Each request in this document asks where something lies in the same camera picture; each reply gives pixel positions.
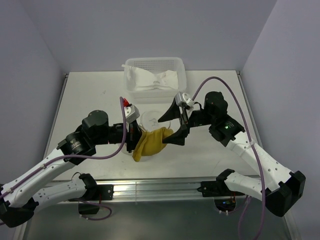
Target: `black bracket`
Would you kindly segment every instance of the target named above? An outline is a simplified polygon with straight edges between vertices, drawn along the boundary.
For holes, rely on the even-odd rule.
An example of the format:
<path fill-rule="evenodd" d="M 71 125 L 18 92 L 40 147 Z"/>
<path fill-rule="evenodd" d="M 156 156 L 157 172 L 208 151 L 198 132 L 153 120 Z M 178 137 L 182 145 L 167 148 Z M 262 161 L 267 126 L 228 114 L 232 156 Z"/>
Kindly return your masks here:
<path fill-rule="evenodd" d="M 97 185 L 96 192 L 90 201 L 110 201 L 114 195 L 114 186 L 112 184 Z M 78 212 L 80 215 L 95 215 L 100 207 L 86 203 L 79 203 Z"/>
<path fill-rule="evenodd" d="M 291 172 L 290 175 L 288 181 L 279 183 L 277 190 L 265 190 L 265 206 L 278 217 L 283 217 L 304 192 L 306 176 L 300 171 Z"/>
<path fill-rule="evenodd" d="M 243 196 L 244 194 L 238 191 L 230 191 L 227 187 L 221 188 L 221 184 L 218 181 L 202 181 L 201 187 L 197 188 L 197 191 L 202 193 L 202 197 L 229 197 L 229 196 Z"/>

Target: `white plastic basket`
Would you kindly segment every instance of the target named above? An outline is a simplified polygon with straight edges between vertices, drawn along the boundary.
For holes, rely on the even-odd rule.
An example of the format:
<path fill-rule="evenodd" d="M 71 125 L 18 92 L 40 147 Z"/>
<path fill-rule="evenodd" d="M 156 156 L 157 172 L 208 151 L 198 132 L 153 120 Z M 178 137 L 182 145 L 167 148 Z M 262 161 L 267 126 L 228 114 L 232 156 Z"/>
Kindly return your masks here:
<path fill-rule="evenodd" d="M 153 74 L 159 74 L 167 70 L 176 71 L 178 75 L 178 89 L 161 90 L 152 89 L 137 91 L 135 90 L 135 82 L 129 81 L 127 77 L 127 69 L 124 69 L 124 87 L 133 98 L 163 98 L 174 97 L 178 92 L 184 92 L 187 89 L 187 77 L 185 65 L 179 57 L 146 57 L 146 58 L 130 58 L 125 65 L 148 70 Z"/>

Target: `red component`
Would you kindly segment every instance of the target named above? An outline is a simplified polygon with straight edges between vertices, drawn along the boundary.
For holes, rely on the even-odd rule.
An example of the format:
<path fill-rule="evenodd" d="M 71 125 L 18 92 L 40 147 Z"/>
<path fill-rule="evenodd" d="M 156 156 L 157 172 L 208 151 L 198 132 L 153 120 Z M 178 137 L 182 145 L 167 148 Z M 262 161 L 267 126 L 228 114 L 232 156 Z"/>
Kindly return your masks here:
<path fill-rule="evenodd" d="M 130 105 L 127 99 L 123 99 L 123 106 L 126 108 Z"/>

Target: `transparent container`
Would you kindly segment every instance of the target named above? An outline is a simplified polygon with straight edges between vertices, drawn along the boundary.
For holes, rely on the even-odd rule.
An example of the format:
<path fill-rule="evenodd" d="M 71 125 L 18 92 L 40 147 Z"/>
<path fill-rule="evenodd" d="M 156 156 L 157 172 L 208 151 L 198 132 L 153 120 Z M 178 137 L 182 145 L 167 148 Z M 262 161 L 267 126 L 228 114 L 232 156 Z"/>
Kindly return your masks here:
<path fill-rule="evenodd" d="M 178 92 L 185 92 L 187 89 L 187 77 L 185 65 L 179 57 L 147 57 L 130 58 L 125 65 L 148 70 L 153 74 L 163 73 L 167 70 L 176 71 L 178 75 L 178 89 L 152 89 L 135 90 L 135 81 L 128 79 L 128 69 L 124 69 L 124 88 L 135 99 L 139 98 L 165 98 L 174 97 Z"/>
<path fill-rule="evenodd" d="M 145 111 L 140 117 L 140 126 L 146 132 L 152 132 L 162 127 L 170 128 L 171 122 L 158 122 L 158 119 L 163 115 L 160 111 Z"/>

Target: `gray wall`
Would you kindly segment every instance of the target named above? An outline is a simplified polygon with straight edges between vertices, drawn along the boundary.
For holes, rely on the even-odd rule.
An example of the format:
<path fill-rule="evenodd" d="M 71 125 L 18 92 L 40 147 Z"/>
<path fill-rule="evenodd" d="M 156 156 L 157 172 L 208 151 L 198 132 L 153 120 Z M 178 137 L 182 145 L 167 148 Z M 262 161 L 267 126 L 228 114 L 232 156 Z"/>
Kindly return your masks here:
<path fill-rule="evenodd" d="M 21 0 L 68 71 L 181 57 L 187 70 L 241 70 L 276 0 Z"/>
<path fill-rule="evenodd" d="M 0 0 L 0 183 L 44 154 L 63 75 L 17 0 Z M 0 239 L 14 229 L 0 227 Z"/>
<path fill-rule="evenodd" d="M 292 208 L 303 239 L 319 239 L 320 1 L 278 0 L 242 72 L 263 146 L 306 175 Z"/>

